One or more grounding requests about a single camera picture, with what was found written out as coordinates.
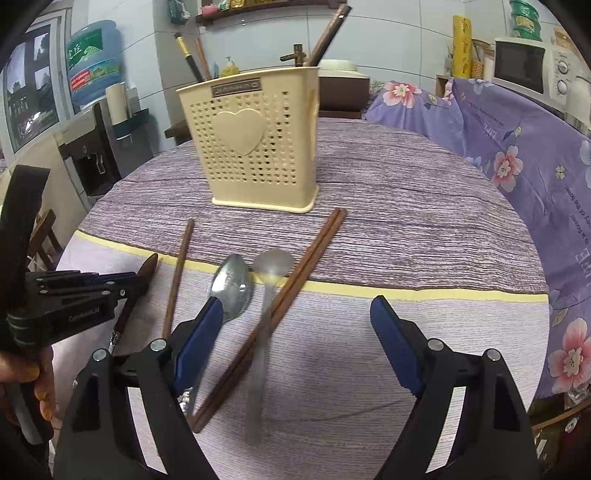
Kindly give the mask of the left hand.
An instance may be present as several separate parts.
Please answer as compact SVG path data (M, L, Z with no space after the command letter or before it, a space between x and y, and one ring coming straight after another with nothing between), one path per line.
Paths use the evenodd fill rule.
M1 383L32 384L42 417L51 421L56 410L53 349L47 347L33 359L1 352Z

